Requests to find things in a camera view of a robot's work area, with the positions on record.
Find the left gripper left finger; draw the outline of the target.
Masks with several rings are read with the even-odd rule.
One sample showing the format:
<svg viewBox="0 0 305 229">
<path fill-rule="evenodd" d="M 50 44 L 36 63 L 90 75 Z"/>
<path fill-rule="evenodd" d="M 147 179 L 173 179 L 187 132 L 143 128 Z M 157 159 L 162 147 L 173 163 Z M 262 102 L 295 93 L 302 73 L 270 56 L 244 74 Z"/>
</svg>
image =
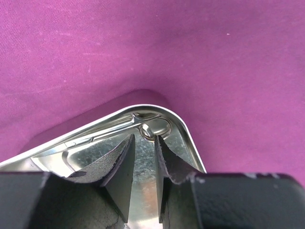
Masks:
<svg viewBox="0 0 305 229">
<path fill-rule="evenodd" d="M 68 180 L 94 187 L 110 207 L 128 222 L 135 162 L 135 135 L 124 138 L 113 150 L 83 169 L 73 172 Z"/>
</svg>

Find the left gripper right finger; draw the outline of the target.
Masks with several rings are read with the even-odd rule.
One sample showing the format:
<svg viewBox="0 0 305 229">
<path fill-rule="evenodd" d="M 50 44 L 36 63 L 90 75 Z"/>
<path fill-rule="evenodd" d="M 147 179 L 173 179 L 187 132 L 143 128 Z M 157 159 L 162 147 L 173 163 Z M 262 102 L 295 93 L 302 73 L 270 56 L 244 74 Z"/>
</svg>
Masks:
<svg viewBox="0 0 305 229">
<path fill-rule="evenodd" d="M 154 139 L 159 222 L 191 224 L 196 214 L 189 175 L 197 171 L 176 155 L 164 139 Z"/>
</svg>

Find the purple surgical cloth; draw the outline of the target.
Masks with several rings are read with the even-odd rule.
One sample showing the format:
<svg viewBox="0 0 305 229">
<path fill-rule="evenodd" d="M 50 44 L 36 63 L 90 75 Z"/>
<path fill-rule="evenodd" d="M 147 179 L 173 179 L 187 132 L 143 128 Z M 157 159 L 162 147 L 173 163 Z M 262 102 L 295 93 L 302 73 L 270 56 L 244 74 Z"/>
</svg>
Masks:
<svg viewBox="0 0 305 229">
<path fill-rule="evenodd" d="M 174 110 L 209 172 L 304 183 L 304 1 L 1 1 L 1 160 L 136 103 Z"/>
</svg>

